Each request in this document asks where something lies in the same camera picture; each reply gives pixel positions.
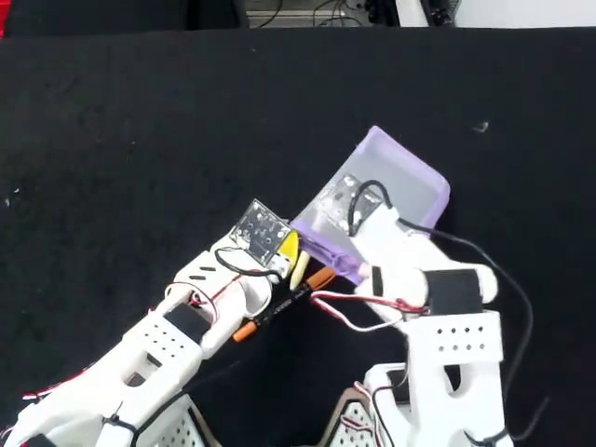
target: black cable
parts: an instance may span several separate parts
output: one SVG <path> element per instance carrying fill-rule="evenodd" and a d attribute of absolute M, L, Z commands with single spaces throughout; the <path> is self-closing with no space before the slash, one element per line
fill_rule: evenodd
<path fill-rule="evenodd" d="M 507 403 L 508 394 L 511 389 L 511 383 L 513 382 L 515 374 L 520 368 L 520 364 L 523 360 L 523 355 L 525 354 L 526 348 L 530 344 L 532 330 L 534 329 L 534 310 L 532 309 L 532 303 L 530 302 L 530 298 L 528 298 L 528 294 L 525 292 L 522 286 L 520 286 L 518 281 L 515 280 L 514 277 L 512 277 L 503 267 L 497 264 L 496 261 L 493 258 L 491 258 L 486 251 L 484 251 L 474 242 L 471 242 L 467 239 L 463 239 L 461 237 L 450 235 L 449 233 L 445 233 L 440 230 L 435 230 L 434 228 L 427 228 L 422 225 L 412 223 L 401 217 L 398 218 L 398 222 L 400 224 L 408 226 L 409 228 L 412 228 L 412 230 L 428 233 L 431 236 L 441 237 L 443 239 L 450 240 L 452 242 L 456 242 L 458 244 L 470 247 L 471 249 L 476 251 L 482 258 L 484 258 L 484 260 L 493 268 L 493 270 L 496 270 L 520 296 L 521 301 L 525 307 L 526 323 L 523 335 L 521 336 L 521 340 L 518 345 L 518 349 L 515 352 L 515 355 L 513 356 L 513 360 L 509 365 L 509 371 L 505 376 L 505 380 L 503 381 L 503 400 L 504 403 Z"/>
<path fill-rule="evenodd" d="M 325 2 L 321 3 L 319 6 L 313 9 L 313 26 L 317 26 L 317 12 L 327 6 L 330 3 L 335 2 L 336 0 L 326 0 Z"/>
<path fill-rule="evenodd" d="M 356 210 L 356 203 L 357 203 L 359 197 L 364 192 L 364 190 L 367 189 L 369 186 L 373 186 L 373 185 L 377 186 L 381 190 L 383 199 L 384 199 L 387 207 L 393 208 L 393 204 L 389 197 L 389 193 L 388 193 L 386 187 L 381 182 L 378 182 L 376 180 L 369 180 L 368 182 L 364 182 L 359 187 L 356 194 L 352 197 L 349 207 L 348 207 L 348 210 L 347 210 L 347 227 L 348 227 L 348 235 L 350 237 L 355 236 L 359 229 L 359 226 L 356 228 L 354 227 L 354 213 Z M 512 275 L 510 275 L 503 267 L 501 267 L 493 258 L 491 258 L 486 251 L 484 251 L 481 247 L 476 245 L 474 242 L 471 242 L 467 239 L 463 239 L 461 237 L 451 235 L 449 233 L 445 233 L 440 230 L 436 230 L 434 228 L 428 228 L 428 227 L 425 227 L 422 225 L 418 225 L 416 223 L 412 223 L 412 222 L 407 221 L 406 219 L 403 219 L 401 217 L 398 218 L 398 222 L 400 224 L 403 224 L 403 225 L 411 228 L 412 230 L 427 233 L 433 237 L 440 237 L 440 238 L 450 240 L 452 242 L 456 242 L 458 244 L 470 247 L 471 249 L 476 251 L 482 258 L 484 258 L 484 260 L 493 268 L 493 270 L 497 271 L 509 283 L 509 285 L 513 288 L 513 290 L 515 290 L 515 292 L 520 296 L 521 302 L 523 303 L 523 306 L 525 307 L 526 324 L 525 324 L 523 334 L 521 336 L 520 343 L 518 344 L 518 348 L 513 356 L 513 360 L 511 361 L 511 363 L 509 365 L 508 373 L 506 374 L 505 380 L 503 381 L 503 401 L 504 401 L 504 405 L 505 405 L 507 403 L 508 394 L 509 394 L 509 391 L 511 390 L 511 384 L 513 382 L 513 379 L 515 378 L 515 375 L 516 375 L 518 369 L 520 368 L 520 365 L 523 360 L 523 356 L 525 354 L 525 351 L 526 351 L 528 345 L 530 344 L 530 339 L 532 338 L 532 330 L 534 329 L 534 309 L 532 308 L 532 303 L 530 302 L 530 298 L 528 297 L 527 293 L 522 288 L 522 286 L 515 280 L 515 278 Z M 511 438 L 513 440 L 522 440 L 522 439 L 525 439 L 528 436 L 530 436 L 538 422 L 538 419 L 540 418 L 542 413 L 546 410 L 548 403 L 549 403 L 549 398 L 545 398 L 542 401 L 542 403 L 539 405 L 538 409 L 536 410 L 530 425 L 521 434 L 511 435 Z"/>
<path fill-rule="evenodd" d="M 378 180 L 368 180 L 361 184 L 359 188 L 356 190 L 356 194 L 350 200 L 350 204 L 347 207 L 347 235 L 350 237 L 354 237 L 358 232 L 361 223 L 357 227 L 354 227 L 354 212 L 356 212 L 356 204 L 358 203 L 358 199 L 362 196 L 362 193 L 369 187 L 369 186 L 376 186 L 381 190 L 383 194 L 383 200 L 388 208 L 393 208 L 393 203 L 391 202 L 391 197 L 389 197 L 389 193 L 387 192 L 387 188 L 385 185 L 379 182 Z"/>
<path fill-rule="evenodd" d="M 344 2 L 344 0 L 337 0 L 335 5 L 333 6 L 333 10 L 332 10 L 332 21 L 333 21 L 333 18 L 335 17 L 335 11 L 337 11 L 339 13 L 338 19 L 342 23 L 342 26 L 344 26 L 344 17 L 342 16 L 342 3 L 343 2 Z"/>
<path fill-rule="evenodd" d="M 394 387 L 395 386 L 393 386 L 393 385 L 379 386 L 371 394 L 371 402 L 372 402 L 372 406 L 374 408 L 375 417 L 377 417 L 379 419 L 379 422 L 381 423 L 381 427 L 387 434 L 387 437 L 389 438 L 389 442 L 391 442 L 391 447 L 395 447 L 395 444 L 393 443 L 393 440 L 391 439 L 391 434 L 389 433 L 389 430 L 387 430 L 387 426 L 385 425 L 385 421 L 383 420 L 383 417 L 381 416 L 381 412 L 379 412 L 379 407 L 376 404 L 376 395 L 379 391 L 384 391 L 386 389 L 393 389 Z"/>
<path fill-rule="evenodd" d="M 151 426 L 156 419 L 163 413 L 165 412 L 174 402 L 176 402 L 178 399 L 180 399 L 181 397 L 183 397 L 184 395 L 190 393 L 193 389 L 197 388 L 198 386 L 201 386 L 207 382 L 210 382 L 211 380 L 214 380 L 224 374 L 227 374 L 230 370 L 236 368 L 236 366 L 238 366 L 239 364 L 242 363 L 242 360 L 236 360 L 235 362 L 233 362 L 232 364 L 226 366 L 225 368 L 214 372 L 211 375 L 208 375 L 207 377 L 198 377 L 194 380 L 191 380 L 190 382 L 188 382 L 185 386 L 183 386 L 183 389 L 181 389 L 180 391 L 178 391 L 176 394 L 174 394 L 171 398 L 169 398 L 168 400 L 166 400 L 162 405 L 160 405 L 157 410 L 154 411 L 154 413 L 145 421 L 142 423 L 142 425 L 136 430 L 133 438 L 132 438 L 132 442 L 130 443 L 130 447 L 136 447 L 137 445 L 137 440 L 139 439 L 139 437 L 141 436 L 141 434 L 149 427 Z"/>
<path fill-rule="evenodd" d="M 330 19 L 325 19 L 324 21 L 322 21 L 319 25 L 317 26 L 325 26 L 327 23 L 330 23 L 334 20 L 341 20 L 342 21 L 342 26 L 344 26 L 344 20 L 352 20 L 355 21 L 359 26 L 364 26 L 362 25 L 362 22 L 354 17 L 332 17 Z"/>
<path fill-rule="evenodd" d="M 234 251 L 234 250 L 240 250 L 240 249 L 228 249 L 228 248 L 216 249 L 213 252 L 213 256 L 215 256 L 215 259 L 217 260 L 218 263 L 223 265 L 228 270 L 232 270 L 233 272 L 238 273 L 240 275 L 244 275 L 245 277 L 257 278 L 257 277 L 268 277 L 269 275 L 273 275 L 279 279 L 279 282 L 283 281 L 283 277 L 277 270 L 244 270 L 240 267 L 236 267 L 235 265 L 228 263 L 220 254 L 220 251 Z"/>
<path fill-rule="evenodd" d="M 283 0 L 278 0 L 278 8 L 276 9 L 276 12 L 274 12 L 273 16 L 271 16 L 269 19 L 267 19 L 264 23 L 261 23 L 259 26 L 257 26 L 257 28 L 264 28 L 269 23 L 271 23 L 273 20 L 275 20 L 278 17 L 279 13 L 281 12 L 281 9 L 283 9 Z"/>

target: white robotic arm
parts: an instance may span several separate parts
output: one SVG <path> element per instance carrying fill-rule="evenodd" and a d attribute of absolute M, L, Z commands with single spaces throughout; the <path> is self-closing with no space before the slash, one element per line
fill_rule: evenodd
<path fill-rule="evenodd" d="M 267 306 L 272 284 L 290 268 L 287 258 L 276 255 L 267 270 L 276 275 L 239 275 L 216 260 L 218 249 L 234 266 L 263 271 L 229 235 L 220 239 L 176 275 L 164 300 L 118 345 L 26 407 L 5 446 L 21 447 L 40 434 L 60 447 L 158 445 L 161 433 L 138 433 L 138 429 L 180 394 L 201 362 L 230 338 L 244 318 Z M 178 417 L 188 401 L 178 414 L 172 409 L 163 417 Z"/>
<path fill-rule="evenodd" d="M 394 208 L 383 205 L 352 237 L 366 261 L 360 274 L 367 277 L 355 294 L 400 298 L 413 307 L 428 306 L 429 315 L 404 316 L 396 308 L 368 303 L 382 320 L 396 322 L 394 326 L 405 334 L 408 346 L 407 364 L 376 365 L 367 372 L 364 388 L 369 411 L 384 421 L 377 433 L 383 445 L 469 446 L 466 433 L 483 440 L 505 426 L 500 317 L 481 309 L 496 296 L 496 277 L 486 265 L 449 259 L 427 235 L 400 229 L 398 218 Z M 461 296 L 474 294 L 473 287 L 471 293 L 457 289 L 458 284 L 469 285 L 470 280 L 472 286 L 475 282 L 477 296 Z M 440 305 L 441 300 L 447 309 Z M 463 302 L 459 308 L 454 305 L 458 300 Z M 470 306 L 477 310 L 468 313 Z M 461 385 L 456 390 L 444 369 L 449 365 L 460 369 Z M 403 384 L 392 379 L 392 373 L 399 373 L 398 382 Z M 397 401 L 390 391 L 398 385 L 408 387 L 405 401 Z M 512 442 L 506 436 L 496 445 L 506 447 Z"/>

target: translucent purple container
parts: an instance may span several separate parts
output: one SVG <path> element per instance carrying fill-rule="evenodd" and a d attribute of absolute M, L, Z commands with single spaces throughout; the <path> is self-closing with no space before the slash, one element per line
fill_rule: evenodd
<path fill-rule="evenodd" d="M 445 210 L 450 187 L 442 175 L 381 129 L 373 127 L 369 130 L 342 167 L 291 222 L 291 226 L 303 237 L 304 250 L 332 266 L 339 275 L 360 284 L 362 278 L 358 275 L 358 268 L 362 258 L 358 250 L 345 229 L 321 211 L 322 200 L 329 200 L 330 191 L 346 176 L 361 183 L 380 181 L 403 218 L 430 227 L 434 227 Z"/>

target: black cloth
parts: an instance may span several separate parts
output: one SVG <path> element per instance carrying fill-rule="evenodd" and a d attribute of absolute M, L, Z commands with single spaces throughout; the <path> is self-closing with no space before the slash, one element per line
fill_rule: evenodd
<path fill-rule="evenodd" d="M 14 0 L 8 36 L 184 30 L 194 0 Z"/>
<path fill-rule="evenodd" d="M 117 343 L 253 197 L 294 216 L 378 124 L 449 180 L 439 228 L 482 245 L 532 297 L 509 428 L 548 394 L 526 445 L 589 442 L 595 44 L 591 29 L 2 43 L 2 420 L 22 392 Z M 510 359 L 522 306 L 505 286 L 495 306 Z M 360 305 L 349 315 L 374 321 Z M 396 332 L 297 305 L 206 361 L 204 374 L 243 359 L 195 397 L 224 445 L 315 442 L 342 390 L 403 354 Z"/>
<path fill-rule="evenodd" d="M 7 36 L 237 28 L 235 0 L 14 0 Z"/>

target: red wire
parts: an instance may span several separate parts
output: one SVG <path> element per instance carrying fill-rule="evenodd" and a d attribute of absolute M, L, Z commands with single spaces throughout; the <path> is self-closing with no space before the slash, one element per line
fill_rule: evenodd
<path fill-rule="evenodd" d="M 415 313 L 415 314 L 422 314 L 424 312 L 426 312 L 427 310 L 423 307 L 415 307 L 412 305 L 408 305 L 403 299 L 398 298 L 395 303 L 388 301 L 388 300 L 384 300 L 382 298 L 373 298 L 371 296 L 362 296 L 362 295 L 347 295 L 347 296 L 341 296 L 341 295 L 330 295 L 327 294 L 325 292 L 314 292 L 311 295 L 312 298 L 323 298 L 323 299 L 328 299 L 328 300 L 346 300 L 346 301 L 350 301 L 350 300 L 354 300 L 354 301 L 363 301 L 363 302 L 367 302 L 367 303 L 376 303 L 379 305 L 387 305 L 389 307 L 393 307 L 395 309 L 398 309 L 400 311 L 403 312 L 408 312 L 408 313 Z"/>

